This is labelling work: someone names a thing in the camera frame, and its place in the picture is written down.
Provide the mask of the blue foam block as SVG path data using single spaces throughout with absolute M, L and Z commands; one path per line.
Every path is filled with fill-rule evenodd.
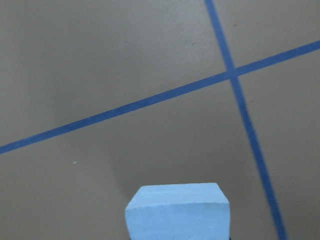
M 146 185 L 125 221 L 131 240 L 228 240 L 231 210 L 217 183 Z

